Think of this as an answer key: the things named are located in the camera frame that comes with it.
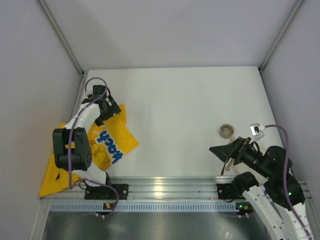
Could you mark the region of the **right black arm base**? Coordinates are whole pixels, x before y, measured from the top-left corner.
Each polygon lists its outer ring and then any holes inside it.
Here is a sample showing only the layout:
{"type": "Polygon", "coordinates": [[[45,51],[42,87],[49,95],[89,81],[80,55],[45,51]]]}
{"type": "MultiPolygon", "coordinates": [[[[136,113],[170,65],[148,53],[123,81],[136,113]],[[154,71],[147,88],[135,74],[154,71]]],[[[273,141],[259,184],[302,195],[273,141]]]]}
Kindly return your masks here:
{"type": "Polygon", "coordinates": [[[231,203],[236,200],[244,200],[245,198],[239,194],[231,183],[218,183],[217,194],[218,199],[227,203],[231,203]]]}

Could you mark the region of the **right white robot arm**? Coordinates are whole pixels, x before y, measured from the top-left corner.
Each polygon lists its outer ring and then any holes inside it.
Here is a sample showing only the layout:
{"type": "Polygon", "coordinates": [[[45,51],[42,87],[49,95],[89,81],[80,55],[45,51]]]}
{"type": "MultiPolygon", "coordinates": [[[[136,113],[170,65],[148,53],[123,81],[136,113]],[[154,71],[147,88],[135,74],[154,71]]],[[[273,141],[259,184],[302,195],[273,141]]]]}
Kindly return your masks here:
{"type": "Polygon", "coordinates": [[[238,174],[228,185],[231,194],[224,201],[245,199],[257,213],[273,240],[312,240],[306,214],[306,198],[300,183],[289,172],[292,166],[286,150],[270,146],[260,151],[251,138],[238,137],[232,143],[212,146],[209,151],[226,164],[244,164],[249,170],[238,174]]]}

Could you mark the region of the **small grey cup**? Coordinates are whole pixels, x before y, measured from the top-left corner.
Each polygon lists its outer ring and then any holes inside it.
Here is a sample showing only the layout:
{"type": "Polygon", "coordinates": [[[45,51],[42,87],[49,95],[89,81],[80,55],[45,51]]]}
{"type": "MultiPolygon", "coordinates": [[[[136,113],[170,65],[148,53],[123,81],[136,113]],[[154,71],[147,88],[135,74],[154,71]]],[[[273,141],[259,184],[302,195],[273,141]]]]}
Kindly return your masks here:
{"type": "Polygon", "coordinates": [[[235,133],[235,129],[230,124],[223,124],[220,126],[219,135],[223,139],[230,139],[235,133]]]}

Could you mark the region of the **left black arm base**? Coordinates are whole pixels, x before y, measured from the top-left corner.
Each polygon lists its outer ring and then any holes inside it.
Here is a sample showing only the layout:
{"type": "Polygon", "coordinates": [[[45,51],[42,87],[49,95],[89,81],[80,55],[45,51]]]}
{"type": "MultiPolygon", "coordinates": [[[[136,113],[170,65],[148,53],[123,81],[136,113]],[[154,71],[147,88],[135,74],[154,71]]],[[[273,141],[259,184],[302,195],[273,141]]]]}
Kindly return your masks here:
{"type": "MultiPolygon", "coordinates": [[[[127,200],[129,194],[128,184],[112,184],[111,185],[118,193],[119,200],[127,200]]],[[[105,186],[91,186],[86,185],[85,200],[116,200],[116,193],[114,190],[105,186]]]]}

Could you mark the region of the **yellow Pikachu placemat cloth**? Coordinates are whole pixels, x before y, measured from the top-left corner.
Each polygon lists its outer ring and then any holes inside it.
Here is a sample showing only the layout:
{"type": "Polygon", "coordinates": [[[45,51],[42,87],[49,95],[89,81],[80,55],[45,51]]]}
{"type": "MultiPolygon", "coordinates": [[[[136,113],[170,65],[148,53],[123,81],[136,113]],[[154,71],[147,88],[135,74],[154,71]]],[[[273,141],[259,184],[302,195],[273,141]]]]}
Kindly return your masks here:
{"type": "MultiPolygon", "coordinates": [[[[103,125],[92,124],[88,139],[92,151],[92,161],[96,166],[106,171],[125,155],[139,145],[139,142],[127,129],[127,113],[125,104],[120,104],[120,113],[104,121],[103,125]]],[[[64,169],[55,165],[52,154],[48,162],[47,170],[39,190],[39,196],[45,197],[59,193],[69,187],[69,174],[64,169]]]]}

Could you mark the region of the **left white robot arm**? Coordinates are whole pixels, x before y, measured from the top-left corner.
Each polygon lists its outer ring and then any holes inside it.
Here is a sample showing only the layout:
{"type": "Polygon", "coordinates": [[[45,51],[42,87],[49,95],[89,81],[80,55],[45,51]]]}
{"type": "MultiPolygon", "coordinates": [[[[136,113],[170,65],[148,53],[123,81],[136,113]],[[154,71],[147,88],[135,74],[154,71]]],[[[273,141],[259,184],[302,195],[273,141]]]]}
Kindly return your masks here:
{"type": "Polygon", "coordinates": [[[93,162],[88,133],[93,124],[101,126],[120,112],[110,90],[104,85],[94,85],[74,117],[53,131],[54,163],[58,169],[67,171],[70,184],[72,174],[78,174],[90,186],[111,184],[109,175],[93,162]]]}

